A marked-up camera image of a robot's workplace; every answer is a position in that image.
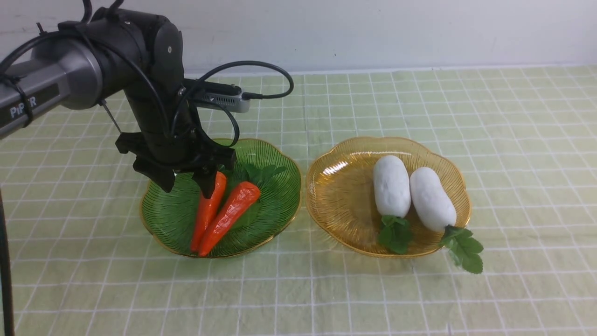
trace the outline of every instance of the black pole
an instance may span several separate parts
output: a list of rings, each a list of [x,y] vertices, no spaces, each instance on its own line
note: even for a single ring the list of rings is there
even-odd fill
[[[14,336],[13,292],[10,279],[10,255],[2,191],[0,191],[0,281],[2,283],[2,309],[4,310],[4,335]]]

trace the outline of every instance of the white wall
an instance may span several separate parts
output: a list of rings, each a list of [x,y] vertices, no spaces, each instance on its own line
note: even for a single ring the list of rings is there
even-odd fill
[[[94,8],[111,1],[92,0]],[[79,20],[79,0],[4,0],[0,56]],[[191,72],[255,59],[290,71],[597,62],[595,0],[126,0],[184,36]]]

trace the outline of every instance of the toy vegetable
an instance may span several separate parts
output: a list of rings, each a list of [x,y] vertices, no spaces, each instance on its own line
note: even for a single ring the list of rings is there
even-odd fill
[[[197,210],[195,218],[195,232],[193,233],[193,239],[191,240],[190,246],[192,252],[197,253],[199,251],[201,237],[218,213],[220,203],[224,197],[224,192],[226,191],[226,182],[226,175],[222,172],[217,172],[216,185],[211,198],[207,199],[203,196],[203,193],[199,193],[199,209]]]
[[[199,256],[207,256],[218,244],[234,223],[261,197],[261,189],[272,177],[283,172],[286,167],[271,165],[260,170],[248,166],[247,181],[240,182],[230,193],[226,203],[211,221],[199,243]]]
[[[410,224],[404,219],[411,206],[411,191],[402,160],[394,155],[377,160],[373,168],[373,187],[383,224],[377,241],[395,253],[404,254],[413,234]]]
[[[483,272],[483,260],[479,256],[483,246],[472,237],[472,232],[454,226],[456,209],[437,173],[428,167],[418,168],[411,174],[410,190],[421,222],[426,228],[444,234],[439,244],[449,249],[456,266],[474,274]]]

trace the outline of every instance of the green plate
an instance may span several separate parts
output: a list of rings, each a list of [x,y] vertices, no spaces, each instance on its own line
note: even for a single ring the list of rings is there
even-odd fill
[[[216,141],[230,143],[230,139]],[[300,208],[301,173],[291,158],[259,139],[241,139],[234,149],[235,169],[232,172],[223,171],[227,177],[227,188],[222,204],[239,182],[238,174],[235,174],[241,171],[239,169],[249,164],[258,168],[274,164],[276,167],[286,167],[286,170],[263,186],[259,201],[243,214],[206,258],[236,256],[264,245],[292,222]],[[165,249],[179,255],[201,258],[190,251],[200,192],[191,176],[190,173],[177,175],[170,193],[165,193],[150,181],[141,200],[141,220]]]

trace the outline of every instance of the radish leaves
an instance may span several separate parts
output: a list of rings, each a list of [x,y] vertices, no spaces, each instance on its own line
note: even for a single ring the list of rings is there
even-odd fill
[[[377,241],[394,253],[405,254],[408,243],[413,239],[410,223],[406,219],[392,215],[382,216],[381,222],[383,228],[377,236]]]
[[[468,229],[449,225],[439,245],[449,249],[450,257],[456,266],[462,266],[469,273],[481,274],[483,260],[479,253],[483,251],[483,245],[472,236],[473,233]]]

